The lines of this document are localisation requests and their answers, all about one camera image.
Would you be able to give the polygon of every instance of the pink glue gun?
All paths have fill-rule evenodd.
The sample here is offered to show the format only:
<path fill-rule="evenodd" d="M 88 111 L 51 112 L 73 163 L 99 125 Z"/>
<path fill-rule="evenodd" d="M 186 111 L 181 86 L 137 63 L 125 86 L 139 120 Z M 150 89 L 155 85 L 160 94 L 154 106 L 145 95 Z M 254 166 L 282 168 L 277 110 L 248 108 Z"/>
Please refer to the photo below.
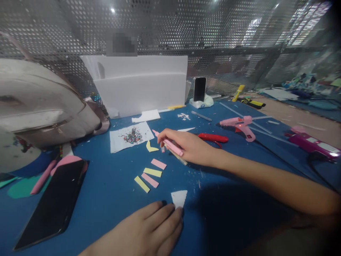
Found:
<path fill-rule="evenodd" d="M 221 126 L 234 126 L 236 128 L 236 132 L 243 132 L 246 136 L 246 141 L 253 142 L 256 139 L 256 136 L 248 127 L 248 124 L 252 123 L 251 116 L 244 116 L 244 118 L 230 118 L 221 121 L 219 124 Z"/>

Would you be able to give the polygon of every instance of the smartphone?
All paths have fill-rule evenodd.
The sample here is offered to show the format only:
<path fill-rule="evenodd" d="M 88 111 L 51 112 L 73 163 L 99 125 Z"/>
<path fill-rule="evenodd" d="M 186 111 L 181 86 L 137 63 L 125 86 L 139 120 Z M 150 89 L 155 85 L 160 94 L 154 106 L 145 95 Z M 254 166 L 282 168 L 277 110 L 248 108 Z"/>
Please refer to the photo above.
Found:
<path fill-rule="evenodd" d="M 206 78 L 196 78 L 194 80 L 193 101 L 204 101 L 206 91 Z"/>
<path fill-rule="evenodd" d="M 56 169 L 14 251 L 63 233 L 70 222 L 88 163 L 80 160 Z"/>

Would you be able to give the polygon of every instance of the pink pen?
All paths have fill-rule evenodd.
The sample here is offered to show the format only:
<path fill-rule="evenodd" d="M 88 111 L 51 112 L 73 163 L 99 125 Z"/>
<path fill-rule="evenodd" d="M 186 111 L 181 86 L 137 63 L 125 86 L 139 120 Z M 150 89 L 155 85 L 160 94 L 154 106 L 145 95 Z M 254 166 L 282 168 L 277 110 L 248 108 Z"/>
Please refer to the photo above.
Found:
<path fill-rule="evenodd" d="M 36 182 L 36 184 L 34 185 L 32 191 L 31 191 L 31 195 L 37 194 L 38 191 L 40 190 L 40 188 L 44 185 L 47 177 L 50 175 L 50 172 L 52 170 L 52 168 L 56 165 L 57 160 L 53 160 L 49 166 L 46 168 L 46 170 L 44 171 L 44 173 L 41 175 L 41 177 L 38 179 L 38 181 Z"/>
<path fill-rule="evenodd" d="M 159 136 L 159 133 L 155 130 L 152 130 L 155 133 L 155 136 Z M 166 144 L 171 150 L 173 150 L 177 155 L 182 156 L 184 153 L 181 149 L 179 149 L 177 146 L 175 146 L 172 142 L 170 142 L 168 139 L 164 139 L 163 143 Z"/>

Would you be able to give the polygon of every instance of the white phone holder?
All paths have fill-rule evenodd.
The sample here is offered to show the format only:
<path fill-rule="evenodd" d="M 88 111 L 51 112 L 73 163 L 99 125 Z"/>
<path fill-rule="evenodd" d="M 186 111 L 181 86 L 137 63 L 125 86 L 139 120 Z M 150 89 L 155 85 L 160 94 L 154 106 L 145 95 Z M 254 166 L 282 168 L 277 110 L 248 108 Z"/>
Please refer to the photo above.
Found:
<path fill-rule="evenodd" d="M 195 108 L 205 108 L 213 106 L 214 101 L 211 96 L 205 94 L 204 101 L 193 101 L 193 98 L 191 98 L 189 103 Z"/>

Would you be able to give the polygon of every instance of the pink tube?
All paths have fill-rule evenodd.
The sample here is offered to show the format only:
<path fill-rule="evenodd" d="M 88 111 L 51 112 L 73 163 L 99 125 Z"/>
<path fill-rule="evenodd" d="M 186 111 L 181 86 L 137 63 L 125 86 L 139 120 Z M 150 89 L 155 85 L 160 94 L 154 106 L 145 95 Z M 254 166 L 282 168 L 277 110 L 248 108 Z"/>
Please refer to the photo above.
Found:
<path fill-rule="evenodd" d="M 41 175 L 41 177 L 39 178 L 39 180 L 37 181 L 37 183 L 34 185 L 32 191 L 31 191 L 31 195 L 37 194 L 38 191 L 40 190 L 40 188 L 44 185 L 47 177 L 50 175 L 50 172 L 52 170 L 52 168 L 56 165 L 57 161 L 53 160 L 49 166 L 46 168 L 46 170 L 44 171 L 44 173 Z"/>

